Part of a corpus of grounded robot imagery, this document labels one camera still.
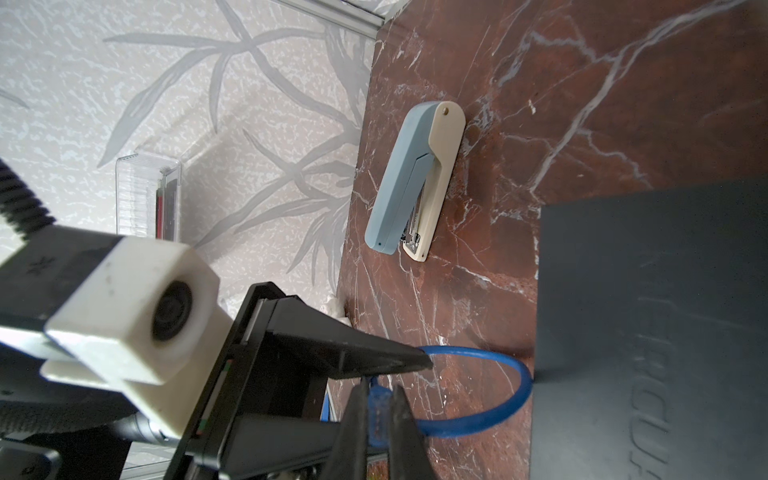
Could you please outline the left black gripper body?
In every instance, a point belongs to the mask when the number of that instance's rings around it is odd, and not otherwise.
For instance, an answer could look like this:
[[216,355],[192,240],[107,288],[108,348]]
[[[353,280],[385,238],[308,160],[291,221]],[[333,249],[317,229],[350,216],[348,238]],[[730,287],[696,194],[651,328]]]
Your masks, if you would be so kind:
[[274,283],[248,290],[223,350],[165,473],[168,479],[221,479],[219,460],[239,417],[320,420],[327,378],[267,332],[277,301]]

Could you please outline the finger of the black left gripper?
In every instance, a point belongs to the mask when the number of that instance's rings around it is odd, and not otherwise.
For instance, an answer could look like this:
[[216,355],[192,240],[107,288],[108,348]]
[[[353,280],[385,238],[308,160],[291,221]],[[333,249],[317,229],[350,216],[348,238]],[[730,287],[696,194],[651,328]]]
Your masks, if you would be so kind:
[[219,460],[221,479],[252,479],[324,463],[341,424],[245,415],[235,420]]
[[423,350],[356,330],[294,297],[277,301],[267,332],[308,368],[331,379],[433,368]]

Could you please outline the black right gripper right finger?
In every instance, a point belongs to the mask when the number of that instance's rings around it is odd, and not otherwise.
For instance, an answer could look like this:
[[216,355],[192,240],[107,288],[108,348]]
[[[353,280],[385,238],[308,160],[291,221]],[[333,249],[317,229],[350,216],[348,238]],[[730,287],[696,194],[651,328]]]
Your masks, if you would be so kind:
[[388,469],[393,480],[437,480],[405,390],[393,389],[388,427]]

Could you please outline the dark grey network switch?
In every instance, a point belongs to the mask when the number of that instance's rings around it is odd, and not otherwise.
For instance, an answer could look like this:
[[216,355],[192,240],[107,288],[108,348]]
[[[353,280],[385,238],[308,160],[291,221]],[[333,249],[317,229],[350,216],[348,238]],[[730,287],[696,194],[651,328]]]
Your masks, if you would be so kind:
[[767,475],[767,182],[541,214],[530,475]]

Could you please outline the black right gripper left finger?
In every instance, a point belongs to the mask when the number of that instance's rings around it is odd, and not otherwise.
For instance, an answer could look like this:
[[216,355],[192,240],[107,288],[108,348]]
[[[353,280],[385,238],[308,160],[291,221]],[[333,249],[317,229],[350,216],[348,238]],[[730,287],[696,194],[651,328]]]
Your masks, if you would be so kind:
[[338,435],[320,479],[363,480],[367,474],[369,383],[362,380],[351,393]]

